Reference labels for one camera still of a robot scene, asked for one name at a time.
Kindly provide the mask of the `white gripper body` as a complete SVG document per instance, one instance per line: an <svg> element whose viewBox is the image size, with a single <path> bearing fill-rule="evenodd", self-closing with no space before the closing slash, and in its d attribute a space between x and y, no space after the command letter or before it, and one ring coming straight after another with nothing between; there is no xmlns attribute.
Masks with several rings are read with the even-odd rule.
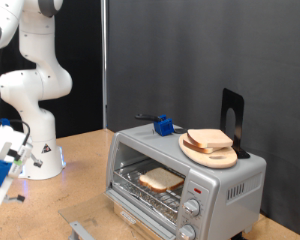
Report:
<svg viewBox="0 0 300 240"><path fill-rule="evenodd" d="M11 126L0 126L0 206L31 156L32 139Z"/></svg>

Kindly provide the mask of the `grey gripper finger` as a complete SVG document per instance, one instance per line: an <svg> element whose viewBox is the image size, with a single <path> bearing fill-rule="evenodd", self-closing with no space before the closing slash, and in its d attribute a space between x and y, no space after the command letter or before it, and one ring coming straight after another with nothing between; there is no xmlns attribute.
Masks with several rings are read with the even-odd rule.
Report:
<svg viewBox="0 0 300 240"><path fill-rule="evenodd" d="M22 195L18 195L17 197L10 197L6 195L3 199L4 203L12 203L12 202L17 202L17 203L23 203L25 200L25 197Z"/></svg>
<svg viewBox="0 0 300 240"><path fill-rule="evenodd" d="M31 155L31 159L33 160L33 165L40 168L43 162L40 159L37 159L34 155Z"/></svg>

